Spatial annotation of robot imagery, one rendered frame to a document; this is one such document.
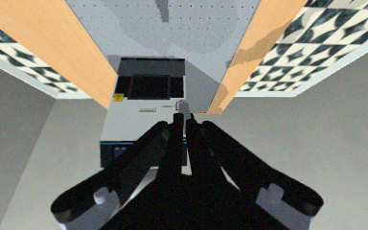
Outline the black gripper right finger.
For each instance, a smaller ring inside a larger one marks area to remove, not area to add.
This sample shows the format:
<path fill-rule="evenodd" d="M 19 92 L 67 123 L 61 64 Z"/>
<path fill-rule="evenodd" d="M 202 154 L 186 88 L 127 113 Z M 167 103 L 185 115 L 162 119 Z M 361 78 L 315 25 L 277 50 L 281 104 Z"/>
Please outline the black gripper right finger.
<path fill-rule="evenodd" d="M 192 174 L 199 173 L 213 230 L 251 230 L 238 188 L 289 230 L 309 230 L 324 204 L 312 188 L 279 172 L 210 121 L 199 124 L 184 104 L 184 137 Z"/>

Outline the grey flat base plate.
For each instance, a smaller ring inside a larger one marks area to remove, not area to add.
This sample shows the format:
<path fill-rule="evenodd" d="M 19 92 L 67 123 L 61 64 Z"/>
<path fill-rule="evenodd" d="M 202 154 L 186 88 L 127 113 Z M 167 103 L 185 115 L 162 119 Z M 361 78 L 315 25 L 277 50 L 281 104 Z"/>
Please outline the grey flat base plate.
<path fill-rule="evenodd" d="M 190 113 L 207 113 L 261 0 L 64 0 L 113 70 L 185 58 Z"/>

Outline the light grey cylindrical roll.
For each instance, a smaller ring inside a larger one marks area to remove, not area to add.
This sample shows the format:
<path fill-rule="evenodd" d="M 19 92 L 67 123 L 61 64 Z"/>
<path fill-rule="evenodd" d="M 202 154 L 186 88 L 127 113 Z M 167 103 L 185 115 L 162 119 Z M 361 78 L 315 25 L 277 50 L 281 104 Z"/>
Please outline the light grey cylindrical roll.
<path fill-rule="evenodd" d="M 149 169 L 143 180 L 140 182 L 134 193 L 131 195 L 131 198 L 133 198 L 138 192 L 144 189 L 152 180 L 155 179 L 157 170 L 158 169 Z"/>

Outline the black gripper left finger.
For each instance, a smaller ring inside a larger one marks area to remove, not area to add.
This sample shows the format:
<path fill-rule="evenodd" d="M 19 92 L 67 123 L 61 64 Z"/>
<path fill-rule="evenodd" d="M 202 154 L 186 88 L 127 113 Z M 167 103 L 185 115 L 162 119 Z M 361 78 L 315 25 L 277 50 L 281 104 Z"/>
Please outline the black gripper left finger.
<path fill-rule="evenodd" d="M 51 212 L 61 228 L 99 230 L 121 210 L 166 147 L 140 230 L 176 230 L 184 127 L 184 104 L 179 103 L 171 124 L 156 123 L 103 170 L 59 195 Z"/>

